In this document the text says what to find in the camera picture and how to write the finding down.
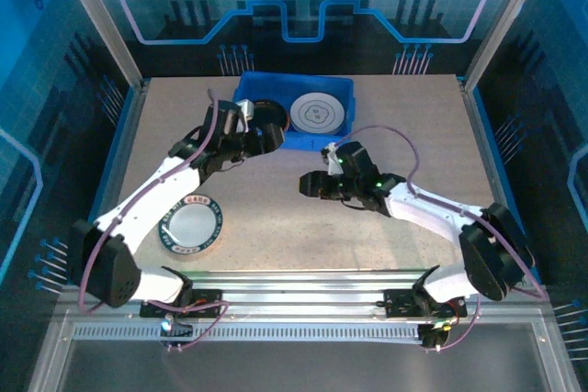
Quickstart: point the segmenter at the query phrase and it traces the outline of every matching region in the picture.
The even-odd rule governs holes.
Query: black bracket
[[[69,255],[66,269],[72,283],[79,286],[84,269],[96,242],[102,236],[94,225],[79,219],[70,228]],[[120,235],[108,237],[90,273],[87,292],[110,307],[127,303],[141,281],[141,270]]]
[[[194,129],[177,142],[168,155],[183,160],[192,156],[210,131],[212,113],[212,106],[209,106],[204,124],[201,128],[197,128],[199,131],[196,140],[192,138],[196,133],[196,129]],[[219,101],[217,123],[213,128],[210,141],[202,154],[190,163],[191,168],[198,170],[201,184],[208,180],[212,174],[220,171],[227,161],[239,162],[246,158],[270,153],[284,143],[282,128],[273,122],[259,127],[250,125],[249,131],[237,132],[239,121],[242,118],[239,105],[230,101]]]
[[[192,289],[186,306],[204,306],[220,300],[222,300],[222,291],[219,289]],[[176,312],[173,315],[179,319],[216,319],[221,314],[221,308],[207,308],[188,313]],[[165,315],[169,313],[168,310],[158,308],[151,303],[143,303],[139,311],[139,316],[145,319],[164,319]]]
[[[433,325],[419,325],[418,333],[419,339],[422,342],[421,346],[426,349],[444,346],[449,338],[448,330],[435,328]]]
[[[384,300],[376,304],[386,310],[386,318],[438,318],[450,319],[456,315],[460,318],[468,316],[468,309],[463,297],[455,298],[452,305],[440,304],[435,311],[427,314],[414,300],[414,292],[411,289],[387,289],[384,291]]]

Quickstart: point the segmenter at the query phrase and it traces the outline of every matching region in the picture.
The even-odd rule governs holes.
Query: metal frame
[[[509,201],[510,198],[506,195],[503,182],[498,173],[498,167],[494,155],[492,154],[492,147],[490,145],[491,138],[489,138],[492,137],[492,134],[487,133],[484,128],[480,109],[476,104],[474,94],[466,92],[463,85],[461,87],[463,103],[466,107],[466,112],[468,112],[469,123],[473,130],[476,144],[478,144],[478,150],[480,151],[480,157],[486,172],[486,177],[488,178],[488,183],[490,184],[492,197],[496,202],[503,204],[512,210],[513,205],[511,204],[511,201]]]
[[[8,272],[8,268],[12,263],[12,259],[17,252],[18,245],[20,244],[20,240],[22,239],[23,234],[25,233],[25,229],[27,228],[28,222],[30,221],[30,217],[33,214],[33,210],[35,206],[39,202],[41,191],[43,190],[43,173],[40,167],[39,157],[35,155],[30,149],[6,132],[4,129],[0,128],[0,139],[4,140],[7,144],[9,144],[12,148],[14,148],[18,153],[24,156],[30,164],[33,166],[33,175],[35,178],[35,190],[33,191],[30,200],[27,203],[27,208],[25,209],[25,213],[23,214],[22,218],[18,222],[17,231],[15,232],[12,240],[10,241],[10,245],[8,246],[8,250],[6,250],[6,255],[0,263],[0,285],[4,281],[6,273]]]
[[[491,31],[484,38],[466,72],[465,90],[467,93],[473,92],[504,36],[520,13],[524,2],[525,0],[508,0],[503,12],[495,19]]]
[[[100,37],[107,45],[110,54],[120,68],[120,71],[129,82],[130,87],[139,92],[142,75],[132,55],[127,48],[122,36],[108,13],[102,0],[80,0],[85,12],[92,20]]]
[[[107,163],[104,166],[100,184],[96,190],[94,204],[88,217],[90,222],[93,222],[98,217],[98,214],[106,213],[114,208],[119,202],[120,188],[127,170],[132,146],[135,142],[135,135],[139,128],[139,119],[149,92],[149,84],[150,81],[142,82],[142,88],[138,92],[130,89],[125,99],[120,122],[112,140]]]
[[[413,328],[417,321],[386,319],[383,308],[376,307],[376,301],[382,299],[384,289],[410,288],[421,275],[420,271],[190,274],[197,287],[214,287],[223,290],[224,298],[232,304],[227,318],[223,321],[225,326],[239,325],[258,329],[260,324],[280,324],[285,329],[295,329],[300,326],[306,329],[312,329],[314,326],[318,329],[332,324],[335,327],[349,325],[356,330],[368,330],[374,326],[381,328],[383,325],[393,329]],[[156,319],[139,318],[140,304],[138,303],[128,304],[118,309],[102,308],[94,315],[82,315],[78,312],[76,297],[77,288],[68,287],[59,299],[28,389],[29,392],[57,390],[66,370],[71,341],[76,340],[76,327],[104,329],[111,325],[113,328],[120,329],[125,325],[132,328],[147,323],[159,323]],[[580,391],[580,385],[567,356],[551,306],[528,299],[529,297],[511,293],[509,298],[501,303],[484,301],[480,325],[530,325],[536,337],[537,350],[551,390]],[[475,308],[471,301],[468,306],[470,311]],[[206,323],[199,323],[199,325],[206,326],[208,320],[203,321]],[[149,335],[128,339],[124,335],[114,335],[114,332],[108,336],[108,339],[113,341],[153,340]],[[301,339],[316,341],[311,338],[310,333],[308,338],[299,336],[299,340]],[[86,334],[79,340],[92,340],[92,337]],[[104,338],[96,337],[96,340],[104,340]],[[225,333],[223,340],[242,341],[243,339],[239,337],[232,339]],[[253,340],[263,341],[270,338],[255,335]],[[272,340],[284,339],[276,338],[274,335]],[[346,339],[343,336],[340,340],[352,341],[353,339]],[[396,340],[379,339],[380,342]]]
[[[582,224],[584,224],[584,228],[588,232],[588,212],[586,212],[586,208],[584,208],[582,198],[580,197],[580,193],[578,192],[576,183],[574,182],[578,172],[578,162],[586,155],[588,155],[588,144],[584,144],[571,156],[570,169],[568,170],[568,180],[566,184],[568,186],[568,190],[570,190],[571,198],[573,199],[573,203],[576,206],[576,210],[578,210]]]

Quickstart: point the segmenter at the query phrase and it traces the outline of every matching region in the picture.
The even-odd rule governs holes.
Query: white plate
[[[333,135],[344,120],[343,105],[334,96],[322,92],[302,95],[290,108],[290,121],[300,132]]]

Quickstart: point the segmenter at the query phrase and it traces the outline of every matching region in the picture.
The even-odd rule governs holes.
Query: black joint
[[[379,175],[378,167],[371,161],[368,151],[357,141],[348,142],[339,147],[337,158],[347,178]]]
[[[328,148],[325,147],[324,149],[321,150],[322,161],[325,164],[328,164],[329,163],[329,157],[328,157],[328,155],[329,155],[329,149]]]
[[[435,328],[433,325],[419,325],[417,330],[421,346],[426,349],[444,346],[449,338],[448,330]]]
[[[413,284],[413,299],[414,303],[423,312],[424,316],[430,316],[433,312],[439,310],[440,305],[426,292],[424,289],[424,281],[426,278],[433,273],[434,270],[439,268],[439,265],[426,271],[419,279]]]
[[[527,246],[525,234],[508,208],[492,204],[482,210],[483,217],[511,244],[527,266],[534,258]],[[477,222],[465,226],[459,235],[468,279],[481,294],[490,300],[500,301],[509,290],[523,279],[523,272],[510,253],[491,233]]]
[[[71,281],[80,285],[90,253],[102,236],[93,225],[78,220],[70,228],[67,270]],[[86,291],[110,307],[127,303],[141,281],[141,270],[135,264],[129,247],[121,236],[108,237],[96,258]]]
[[[178,296],[175,298],[174,303],[172,303],[172,306],[182,308],[190,305],[192,300],[192,281],[186,275],[181,274],[167,266],[162,266],[162,268],[164,268],[172,274],[177,275],[180,279],[182,279],[182,287],[180,288],[180,292]]]
[[[200,129],[200,132],[198,133],[198,145],[204,142],[204,139],[207,137],[210,131],[213,113],[213,106],[210,105],[206,117],[204,118],[202,129]],[[242,114],[243,113],[239,105],[231,101],[219,101],[217,122],[215,127],[212,129],[212,136],[209,143],[207,144],[207,150],[220,150],[223,140],[226,137],[235,135],[237,133],[237,127],[239,125],[239,120],[241,119]]]
[[[260,129],[264,145],[264,153],[276,151],[282,144],[284,144],[284,130],[279,125],[266,124]]]
[[[192,156],[196,152],[197,149],[198,149],[198,144],[196,141],[194,141],[192,139],[183,139],[183,140],[178,141],[176,144],[174,144],[174,147],[172,147],[172,149],[170,149],[170,151],[168,152],[168,156],[170,158],[177,157],[182,160],[187,160],[190,156]],[[190,163],[190,168],[197,169],[200,162],[201,162],[201,158],[192,161]]]
[[[339,177],[330,176],[324,171],[308,172],[300,178],[299,191],[307,197],[337,201],[349,200],[349,198],[345,198],[342,190],[345,190],[345,184],[340,181]]]

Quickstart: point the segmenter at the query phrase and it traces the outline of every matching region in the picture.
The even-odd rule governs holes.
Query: glass panel
[[[588,1],[526,0],[480,82],[495,142],[556,306],[586,300]],[[569,306],[570,349],[585,346]],[[574,357],[585,353],[574,351]],[[574,362],[588,379],[586,363]]]
[[[145,76],[233,75],[254,67],[297,73],[460,74],[502,2],[104,1]]]
[[[0,0],[0,389],[23,390],[128,86],[77,0]]]
[[[155,342],[74,342],[59,390],[552,390],[530,326],[479,325],[461,345],[430,357],[390,343],[216,342],[170,362]],[[467,375],[447,374],[457,366]]]

